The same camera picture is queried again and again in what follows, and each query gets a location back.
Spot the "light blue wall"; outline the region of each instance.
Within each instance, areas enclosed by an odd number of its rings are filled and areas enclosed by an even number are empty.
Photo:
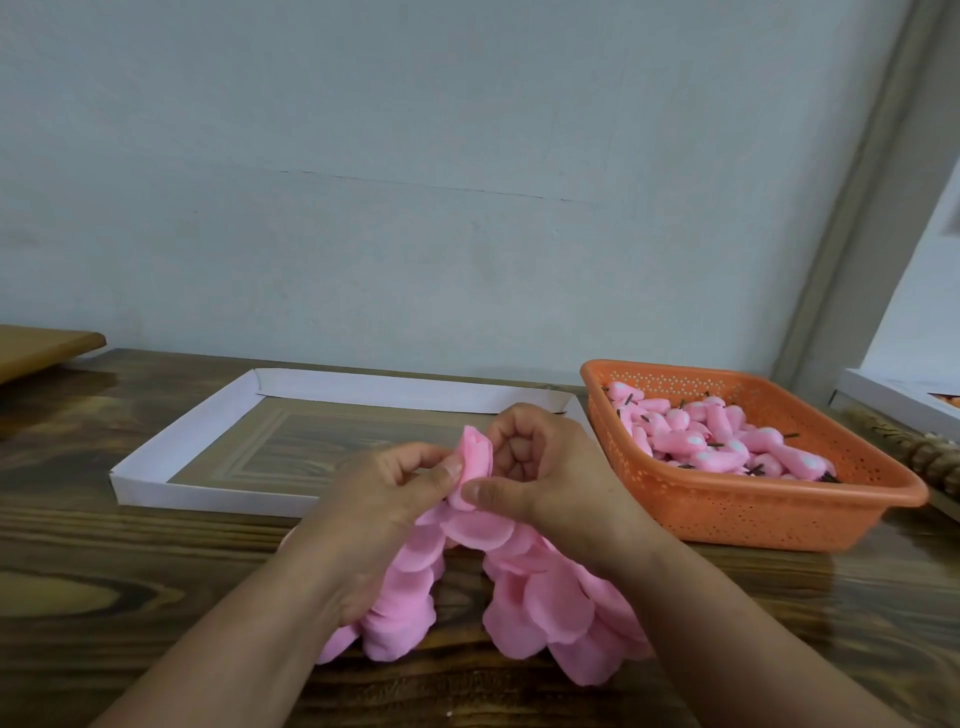
[[[8,0],[0,319],[767,372],[907,5]]]

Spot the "orange plastic basket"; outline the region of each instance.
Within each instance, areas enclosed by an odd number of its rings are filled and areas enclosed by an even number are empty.
[[[580,368],[589,418],[623,484],[663,527],[684,541],[803,551],[850,548],[890,506],[926,503],[924,483],[827,415],[759,376],[718,369],[593,359]],[[799,432],[796,447],[836,465],[842,483],[680,470],[638,448],[602,386],[624,381],[647,398],[735,401],[749,422]]]

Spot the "flower petal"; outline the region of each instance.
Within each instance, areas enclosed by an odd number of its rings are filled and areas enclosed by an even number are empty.
[[[416,613],[403,622],[394,622],[384,618],[371,619],[368,612],[361,619],[363,631],[363,651],[371,660],[386,663],[397,660],[416,647],[423,640],[427,630],[437,621],[433,608],[433,599],[427,597]]]
[[[523,611],[526,578],[504,573],[493,586],[493,599],[483,613],[483,626],[493,644],[511,660],[525,660],[546,647],[546,635]]]
[[[491,579],[491,581],[496,581],[499,579],[500,574],[504,572],[503,569],[501,569],[490,557],[489,553],[483,557],[483,571]]]
[[[452,515],[453,509],[450,508],[445,500],[441,500],[437,505],[414,521],[414,525],[439,525]]]
[[[507,543],[494,550],[497,557],[522,556],[534,547],[540,534],[526,523],[517,523]]]
[[[598,617],[623,637],[646,642],[646,635],[636,618],[634,608],[616,587],[605,579],[591,574],[579,564],[573,565],[584,593],[593,600]]]
[[[433,582],[432,565],[419,571],[401,571],[389,567],[372,610],[383,617],[405,619],[430,594]]]
[[[519,556],[500,556],[498,548],[489,551],[487,555],[500,570],[524,576],[547,571],[564,559],[560,554],[548,550],[542,539],[534,541],[530,549]]]
[[[514,522],[495,513],[473,511],[456,514],[440,528],[458,544],[490,551],[507,543],[514,533]]]
[[[359,636],[360,630],[356,624],[348,624],[346,627],[334,631],[330,635],[330,639],[326,641],[320,657],[317,658],[317,665],[326,665],[334,658],[339,657]]]
[[[438,525],[415,525],[392,566],[400,571],[429,567],[444,551],[444,532]]]
[[[602,685],[623,663],[622,638],[599,619],[573,644],[549,645],[557,665],[577,685]]]
[[[593,623],[593,602],[569,564],[533,574],[523,590],[523,607],[551,643],[574,643]]]
[[[430,570],[433,571],[433,580],[440,581],[441,577],[444,575],[444,571],[446,571],[446,564],[444,563],[443,556],[430,565]]]
[[[475,510],[476,506],[463,499],[461,487],[468,480],[489,477],[493,472],[493,443],[476,427],[467,425],[457,444],[457,452],[464,458],[464,470],[457,489],[447,496],[447,501],[455,510],[469,512]]]

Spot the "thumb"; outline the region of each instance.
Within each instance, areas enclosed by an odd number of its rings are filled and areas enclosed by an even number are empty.
[[[426,473],[418,475],[400,488],[403,499],[415,519],[453,493],[464,471],[463,456],[454,453]]]
[[[507,477],[481,477],[464,483],[461,495],[467,503],[514,521],[529,522],[531,483]]]

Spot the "right hand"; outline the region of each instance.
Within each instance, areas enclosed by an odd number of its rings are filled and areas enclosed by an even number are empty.
[[[488,436],[493,477],[466,483],[464,499],[532,525],[596,576],[614,580],[661,532],[578,423],[515,404]]]

